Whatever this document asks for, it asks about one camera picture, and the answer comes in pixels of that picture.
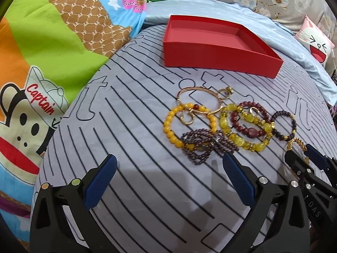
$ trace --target orange fabric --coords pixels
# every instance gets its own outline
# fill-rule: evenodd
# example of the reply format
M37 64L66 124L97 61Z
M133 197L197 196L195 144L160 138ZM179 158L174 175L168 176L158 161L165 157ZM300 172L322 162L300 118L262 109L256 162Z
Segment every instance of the orange fabric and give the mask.
M8 82L13 82L19 88L24 88L29 65L23 58L5 17L0 22L0 66L0 88ZM0 121L4 121L1 110Z

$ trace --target silver bolt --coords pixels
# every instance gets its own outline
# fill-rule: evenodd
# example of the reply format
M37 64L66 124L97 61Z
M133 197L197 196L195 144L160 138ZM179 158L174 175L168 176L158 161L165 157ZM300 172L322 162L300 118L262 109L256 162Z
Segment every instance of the silver bolt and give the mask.
M42 189L47 189L49 187L49 183L45 182L41 185Z
M81 180L80 180L80 179L74 179L74 180L71 181L71 184L72 184L73 186L78 186L80 183L81 183Z
M266 184L268 182L268 179L266 177L260 177L260 179L258 179L260 183Z
M291 181L290 184L292 185L292 187L298 187L298 182L296 181Z

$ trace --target yellow beaded bracelet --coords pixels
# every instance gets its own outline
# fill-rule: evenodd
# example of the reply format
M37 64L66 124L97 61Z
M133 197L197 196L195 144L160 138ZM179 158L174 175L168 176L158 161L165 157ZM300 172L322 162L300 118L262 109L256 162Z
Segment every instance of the yellow beaded bracelet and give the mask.
M177 148L181 148L184 146L184 143L179 140L179 138L174 134L174 132L171 130L171 122L174 118L174 116L178 113L181 112L183 113L183 111L185 109L191 109L194 107L193 103L188 103L188 104L181 104L178 105L176 107L174 107L168 114L166 117L166 120L164 121L164 132L166 133L166 136L169 138L171 144L174 144ZM210 128L211 128L211 132L215 133L217 131L217 123L216 123L216 117L212 114L209 113L210 110L206 107L204 107L203 105L198 106L198 110L200 112L205 112L208 113L206 114L206 117L209 119L210 121ZM193 145L187 145L186 147L188 147L190 150L193 150L194 146Z
M237 133L234 133L232 129L228 125L227 121L227 112L228 111L236 111L238 112L246 122L254 123L266 131L266 137L261 143L251 143L249 141L245 141L242 137L240 137ZM237 146L242 147L243 149L249 149L250 151L263 151L266 146L269 144L270 139L272 138L273 134L272 129L274 123L266 123L265 120L262 118L253 115L252 113L247 113L244 111L243 107L236 104L228 104L227 107L224 107L221 110L220 121L219 125L222 131L228 136L228 138L233 141Z

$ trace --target blue rubber pad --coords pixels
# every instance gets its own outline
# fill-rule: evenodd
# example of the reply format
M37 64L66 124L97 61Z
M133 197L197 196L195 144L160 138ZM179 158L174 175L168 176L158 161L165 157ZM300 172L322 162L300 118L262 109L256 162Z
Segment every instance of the blue rubber pad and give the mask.
M237 166L233 158L229 154L225 154L222 158L223 168L227 176L230 178L237 194L242 203L250 208L255 206L255 189L250 183L246 175Z
M95 207L102 198L104 191L107 189L112 177L117 170L117 159L115 156L105 162L102 168L97 172L91 183L84 192L84 201L86 209Z
M325 157L319 153L311 144L307 144L307 151L304 154L309 157L309 159L320 169L327 170L328 164L326 163Z

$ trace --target open red box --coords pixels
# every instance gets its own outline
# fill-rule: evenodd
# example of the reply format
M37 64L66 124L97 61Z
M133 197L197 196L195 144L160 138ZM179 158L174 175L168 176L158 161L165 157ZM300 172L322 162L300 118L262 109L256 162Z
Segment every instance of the open red box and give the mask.
M232 70L275 78L282 59L241 24L172 15L164 37L166 67Z

